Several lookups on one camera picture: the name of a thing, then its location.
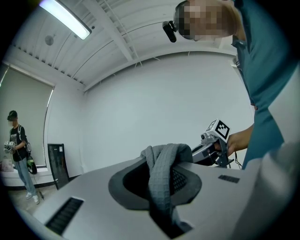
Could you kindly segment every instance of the black door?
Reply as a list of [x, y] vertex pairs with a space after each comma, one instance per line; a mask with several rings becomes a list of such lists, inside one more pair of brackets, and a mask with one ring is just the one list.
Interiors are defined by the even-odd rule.
[[56, 188], [60, 189], [70, 181], [64, 144], [48, 144], [48, 156], [54, 183]]

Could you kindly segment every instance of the towel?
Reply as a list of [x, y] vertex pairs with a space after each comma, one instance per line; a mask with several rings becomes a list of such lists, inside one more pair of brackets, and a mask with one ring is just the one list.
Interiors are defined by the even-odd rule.
[[173, 207], [170, 196], [170, 168], [176, 161], [193, 162], [191, 148], [186, 144], [167, 144], [147, 147], [141, 152], [146, 158], [150, 178], [149, 192], [156, 210], [167, 219], [172, 219]]

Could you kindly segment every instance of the floor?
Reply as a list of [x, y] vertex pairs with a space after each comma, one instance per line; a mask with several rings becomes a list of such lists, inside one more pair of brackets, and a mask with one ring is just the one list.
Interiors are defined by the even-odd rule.
[[[44, 199], [41, 198], [39, 191], [44, 196]], [[35, 204], [33, 199], [26, 199], [25, 196], [27, 194], [26, 190], [21, 191], [8, 191], [8, 194], [16, 207], [19, 207], [22, 210], [27, 211], [30, 214], [33, 214], [36, 209], [38, 209], [41, 205], [43, 205], [44, 201], [47, 200], [51, 195], [57, 192], [56, 186], [48, 186], [37, 188], [37, 195], [39, 196], [39, 204]]]

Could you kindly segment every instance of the person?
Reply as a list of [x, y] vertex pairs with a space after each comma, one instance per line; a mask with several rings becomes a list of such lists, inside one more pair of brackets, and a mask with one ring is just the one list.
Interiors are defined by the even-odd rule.
[[299, 62], [271, 16], [253, 0], [186, 0], [175, 8], [174, 25], [194, 41], [232, 36], [255, 116], [252, 126], [230, 135], [228, 155], [247, 148], [245, 169], [250, 160], [279, 148], [283, 136], [268, 108]]
[[10, 130], [9, 141], [15, 143], [15, 147], [13, 149], [13, 159], [19, 177], [27, 189], [26, 199], [33, 198], [34, 202], [36, 204], [39, 204], [37, 191], [32, 183], [27, 168], [27, 151], [25, 149], [25, 145], [26, 145], [25, 129], [24, 127], [21, 126], [20, 133], [19, 133], [18, 114], [16, 111], [10, 111], [7, 120], [9, 126], [13, 127]]

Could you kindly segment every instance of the vent slot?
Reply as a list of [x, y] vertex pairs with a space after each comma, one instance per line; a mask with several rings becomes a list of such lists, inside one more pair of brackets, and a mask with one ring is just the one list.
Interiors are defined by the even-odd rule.
[[226, 175], [221, 175], [218, 177], [219, 179], [222, 179], [222, 180], [225, 180], [225, 181], [228, 181], [228, 182], [234, 182], [234, 183], [238, 183], [239, 182], [239, 178], [235, 178], [235, 177], [232, 177], [232, 176], [226, 176]]
[[83, 200], [70, 198], [50, 219], [50, 221], [46, 224], [46, 227], [58, 235], [61, 235], [82, 204]]

